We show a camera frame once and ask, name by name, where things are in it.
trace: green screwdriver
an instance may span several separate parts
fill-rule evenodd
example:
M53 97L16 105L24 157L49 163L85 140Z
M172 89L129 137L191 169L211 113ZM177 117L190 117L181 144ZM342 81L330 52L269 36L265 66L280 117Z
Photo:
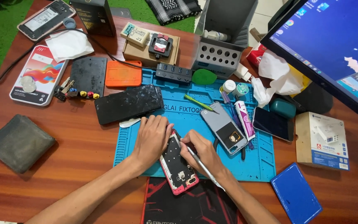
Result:
M203 108L207 109L207 110L210 110L212 112L215 112L216 114L219 114L218 112L216 112L215 110L213 110L210 106L206 105L206 104L203 104L201 102L198 102L197 100L195 100L194 98L192 98L191 96L188 96L187 94L185 94L185 98L190 100L190 101L193 101L195 102L196 104L202 106Z

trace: red smartphone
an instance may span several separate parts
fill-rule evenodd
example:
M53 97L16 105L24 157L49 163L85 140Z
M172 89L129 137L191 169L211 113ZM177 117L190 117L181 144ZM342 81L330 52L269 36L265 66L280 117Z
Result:
M176 130L172 130L167 149L160 157L160 163L171 190L174 195L178 195L188 188L196 185L199 181L196 172L187 161L180 155L180 136Z

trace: monitor screen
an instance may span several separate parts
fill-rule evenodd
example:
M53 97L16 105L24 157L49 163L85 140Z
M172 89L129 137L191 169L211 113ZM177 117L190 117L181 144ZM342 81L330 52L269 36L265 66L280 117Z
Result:
M358 0L295 7L269 39L358 103Z

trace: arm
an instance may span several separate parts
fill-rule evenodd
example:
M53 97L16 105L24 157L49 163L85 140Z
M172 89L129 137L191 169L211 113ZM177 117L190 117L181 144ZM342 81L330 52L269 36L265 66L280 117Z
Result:
M102 176L47 207L25 224L80 224L115 189L142 174L165 150L173 124L165 117L142 117L134 150Z
M181 156L186 159L190 166L206 176L202 168L199 167L187 150L185 144L191 142L196 148L197 155L202 163L204 163L216 181L226 190L226 193L234 201L249 224L280 223L261 203L240 186L231 172L222 164L211 141L206 140L195 130L190 130L181 139L181 142Z

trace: white floor tile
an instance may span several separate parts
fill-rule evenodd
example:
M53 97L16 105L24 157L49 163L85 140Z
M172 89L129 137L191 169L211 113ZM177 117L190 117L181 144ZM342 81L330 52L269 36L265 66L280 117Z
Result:
M198 0L198 4L201 6L201 9L204 9L205 3L206 3L206 0ZM197 27L198 21L200 20L200 16L201 16L201 13L196 16L196 20L194 21L193 33L196 32L196 27Z
M281 6L283 6L282 0L259 0L255 13L274 16Z
M251 24L249 25L249 29L256 28L259 33L267 33L267 23L270 21L270 16L264 16L261 14L255 13L252 17ZM255 38L250 34L248 45L250 47L254 47L258 42Z

